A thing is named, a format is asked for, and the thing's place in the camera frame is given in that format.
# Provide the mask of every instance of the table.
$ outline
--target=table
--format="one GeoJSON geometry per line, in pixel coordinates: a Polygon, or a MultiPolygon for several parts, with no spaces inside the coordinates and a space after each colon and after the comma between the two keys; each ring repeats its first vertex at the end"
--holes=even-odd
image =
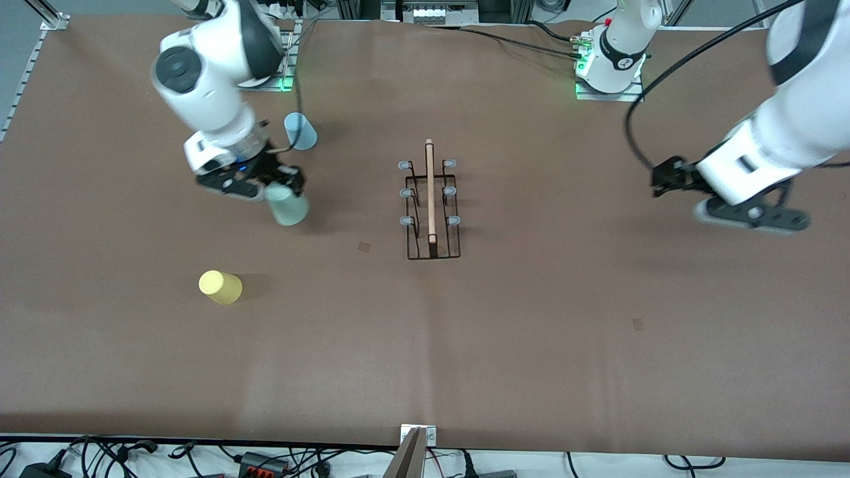
{"type": "MultiPolygon", "coordinates": [[[[45,40],[0,145],[5,431],[391,444],[419,422],[441,447],[850,459],[846,173],[797,181],[796,236],[701,225],[701,196],[650,197],[626,105],[576,101],[570,61],[322,21],[298,61],[319,143],[286,154],[312,211],[284,229],[192,184],[149,79],[187,25],[78,15],[45,40]],[[405,259],[396,163],[426,138],[458,161],[460,259],[405,259]],[[208,269],[244,298],[205,298],[208,269]]],[[[714,34],[659,32],[647,78],[714,34]]],[[[650,96],[651,157],[700,157],[771,94],[763,42],[650,96]]],[[[285,145],[292,94],[246,99],[285,145]]]]}

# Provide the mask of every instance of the robotic arm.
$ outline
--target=robotic arm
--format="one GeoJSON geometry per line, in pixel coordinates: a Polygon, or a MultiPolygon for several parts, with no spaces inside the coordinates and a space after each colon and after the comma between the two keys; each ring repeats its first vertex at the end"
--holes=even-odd
{"type": "Polygon", "coordinates": [[[199,185],[248,201],[262,201],[272,182],[301,194],[300,168],[269,153],[274,146],[265,123],[257,122],[236,87],[266,81],[283,55],[280,33],[252,0],[224,0],[216,18],[160,43],[151,82],[196,131],[184,143],[184,152],[199,185]]]}
{"type": "Polygon", "coordinates": [[[222,0],[172,0],[189,20],[211,20],[221,14],[222,0]]]}
{"type": "Polygon", "coordinates": [[[791,178],[850,149],[850,95],[842,86],[850,77],[850,0],[806,0],[783,11],[767,51],[775,94],[702,161],[662,163],[653,187],[656,196],[675,189],[712,194],[695,209],[704,222],[790,234],[809,224],[803,211],[785,207],[791,178]],[[768,202],[776,190],[779,201],[768,202]]]}
{"type": "Polygon", "coordinates": [[[646,48],[661,25],[658,0],[617,0],[608,25],[581,34],[575,75],[603,93],[619,93],[632,84],[646,60],[646,48]]]}

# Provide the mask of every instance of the wooden dowel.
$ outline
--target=wooden dowel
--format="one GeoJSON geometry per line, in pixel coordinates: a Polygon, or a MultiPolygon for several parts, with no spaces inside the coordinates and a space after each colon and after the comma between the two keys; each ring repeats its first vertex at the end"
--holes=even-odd
{"type": "Polygon", "coordinates": [[[437,243],[437,220],[434,217],[434,143],[425,141],[425,174],[428,176],[428,243],[437,243]]]}

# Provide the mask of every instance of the black wire rack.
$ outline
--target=black wire rack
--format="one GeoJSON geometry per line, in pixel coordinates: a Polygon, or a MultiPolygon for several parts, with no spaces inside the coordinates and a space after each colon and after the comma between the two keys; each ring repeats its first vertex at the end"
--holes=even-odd
{"type": "Polygon", "coordinates": [[[420,190],[428,187],[428,176],[417,175],[413,161],[399,163],[399,169],[411,172],[405,178],[405,188],[399,192],[405,199],[405,215],[401,217],[400,223],[405,226],[407,233],[407,258],[409,260],[457,259],[461,257],[461,218],[457,215],[457,182],[454,174],[445,173],[447,168],[453,168],[456,165],[455,160],[445,159],[440,162],[442,174],[433,176],[434,188],[439,188],[440,194],[434,194],[434,197],[439,197],[442,203],[443,225],[440,227],[437,224],[436,241],[432,242],[425,237],[426,231],[423,235],[422,221],[419,220],[419,209],[428,206],[420,199],[422,197],[420,190]]]}

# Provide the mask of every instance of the electrical connector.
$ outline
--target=electrical connector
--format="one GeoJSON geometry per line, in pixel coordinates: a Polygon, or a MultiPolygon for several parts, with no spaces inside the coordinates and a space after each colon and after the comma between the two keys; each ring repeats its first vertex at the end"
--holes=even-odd
{"type": "Polygon", "coordinates": [[[315,471],[319,478],[331,478],[331,464],[327,462],[316,465],[315,471]]]}
{"type": "Polygon", "coordinates": [[[259,453],[247,452],[239,461],[239,476],[248,478],[283,478],[289,463],[259,453]]]}
{"type": "Polygon", "coordinates": [[[467,472],[463,475],[463,478],[479,478],[478,473],[475,471],[473,458],[469,456],[469,452],[461,450],[461,453],[463,453],[463,461],[467,464],[467,472]]]}

